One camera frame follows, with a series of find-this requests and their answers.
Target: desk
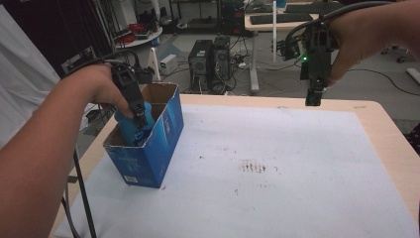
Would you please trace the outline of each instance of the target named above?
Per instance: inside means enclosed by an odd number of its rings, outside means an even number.
[[[404,204],[408,207],[414,220],[418,215],[418,198],[420,194],[420,159],[407,143],[400,131],[383,108],[370,101],[323,100],[320,107],[305,107],[301,98],[264,98],[214,95],[181,95],[182,104],[226,105],[240,107],[287,107],[307,110],[351,111],[358,116],[366,130],[374,149],[380,157],[392,182],[399,191]],[[80,161],[85,179],[103,157],[105,151],[102,142],[114,128],[116,122],[110,120]],[[78,193],[78,184],[69,186],[70,201]],[[62,209],[58,212],[52,234],[64,218]]]
[[[277,9],[277,13],[282,13],[282,10]],[[253,52],[252,52],[252,59],[251,59],[251,66],[250,66],[250,77],[251,77],[251,93],[258,92],[259,88],[259,79],[257,76],[257,64],[256,64],[256,55],[257,55],[257,37],[259,32],[261,31],[272,31],[272,24],[261,24],[261,25],[253,25],[251,24],[250,17],[256,15],[269,15],[269,13],[263,14],[246,14],[245,15],[245,29],[253,32]],[[318,18],[317,14],[311,14],[313,19]],[[279,23],[276,25],[278,30],[291,30],[303,22],[294,22],[294,23]]]

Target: blue box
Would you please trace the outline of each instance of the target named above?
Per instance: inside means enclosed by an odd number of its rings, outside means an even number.
[[[156,121],[142,147],[127,147],[117,125],[103,146],[124,182],[159,188],[183,128],[179,89],[174,83],[151,83],[142,89]]]

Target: table leg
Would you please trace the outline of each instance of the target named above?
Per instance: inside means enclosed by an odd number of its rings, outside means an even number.
[[[258,31],[253,31],[253,54],[251,55],[251,65],[250,65],[250,78],[251,78],[251,93],[258,92],[259,87],[259,78],[257,76],[257,36],[259,35]]]

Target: keyboard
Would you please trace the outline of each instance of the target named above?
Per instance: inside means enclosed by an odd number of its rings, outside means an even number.
[[[283,13],[277,14],[277,23],[308,22],[312,21],[308,13]],[[272,15],[258,15],[250,17],[251,24],[272,24]]]
[[[313,2],[310,4],[287,4],[285,13],[328,14],[345,5],[339,2]]]

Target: cardboard box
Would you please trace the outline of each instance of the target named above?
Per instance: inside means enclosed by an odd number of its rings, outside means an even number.
[[[183,128],[179,89],[173,83],[152,83],[142,89],[156,121],[142,147],[127,147],[119,126],[103,146],[129,185],[159,188]]]

